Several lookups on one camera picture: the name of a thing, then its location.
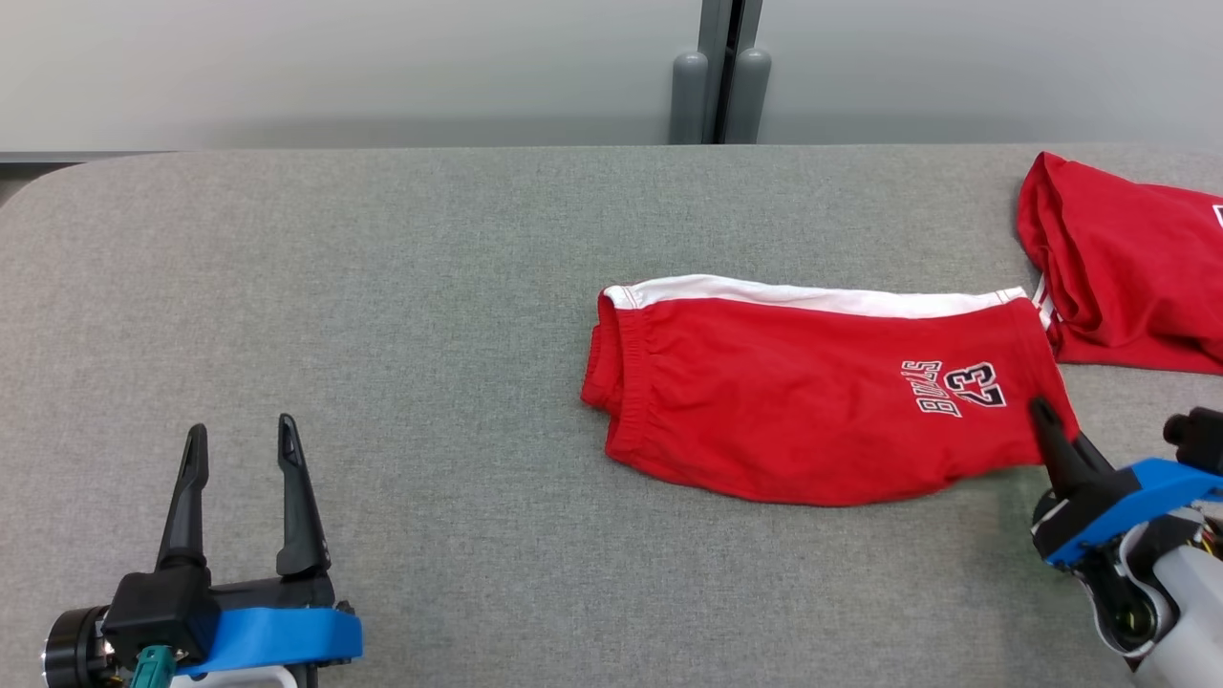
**red clothing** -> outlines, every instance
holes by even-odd
[[[1040,466],[1043,396],[1079,433],[1022,288],[981,296],[770,286],[712,275],[610,286],[582,400],[607,453],[763,502],[850,506]]]
[[[1223,197],[1041,153],[1018,222],[1059,362],[1223,374]]]

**blue plastic part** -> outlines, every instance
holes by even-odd
[[[330,607],[225,610],[208,661],[180,667],[179,675],[353,660],[363,653],[361,620]]]
[[[174,650],[166,645],[153,645],[141,650],[136,671],[128,683],[131,688],[170,688],[174,681]]]
[[[1192,502],[1223,502],[1223,478],[1164,459],[1144,459],[1126,469],[1140,489],[1121,497],[1107,512],[1044,560],[1074,566],[1090,550],[1129,533],[1140,523],[1162,517]]]

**robotic arm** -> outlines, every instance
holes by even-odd
[[[1030,412],[1052,484],[1032,517],[1041,557],[1082,583],[1139,687],[1223,686],[1223,524],[1194,508],[1223,502],[1223,414],[1173,417],[1177,462],[1118,470],[1043,400]]]
[[[275,682],[317,688],[318,670],[363,651],[335,600],[331,560],[297,425],[280,417],[285,546],[278,578],[213,585],[203,554],[208,434],[191,429],[153,573],[130,573],[108,606],[64,612],[43,653],[48,688],[190,688]]]

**gray fabric surface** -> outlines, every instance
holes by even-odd
[[[594,297],[709,271],[988,291],[1035,147],[234,152],[45,176],[0,210],[0,670],[153,565],[186,431],[216,582],[269,576],[296,415],[368,686],[1124,686],[1027,538],[1040,469],[763,506],[602,455]],[[1059,147],[1223,189],[1223,160]],[[1223,380],[1064,369],[1114,461]]]

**red garment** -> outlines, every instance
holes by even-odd
[[[1041,153],[1019,237],[1059,362],[1223,374],[1223,197]]]
[[[1041,464],[1027,403],[1079,433],[1022,288],[981,296],[712,275],[609,286],[582,400],[607,453],[746,500],[850,506]]]

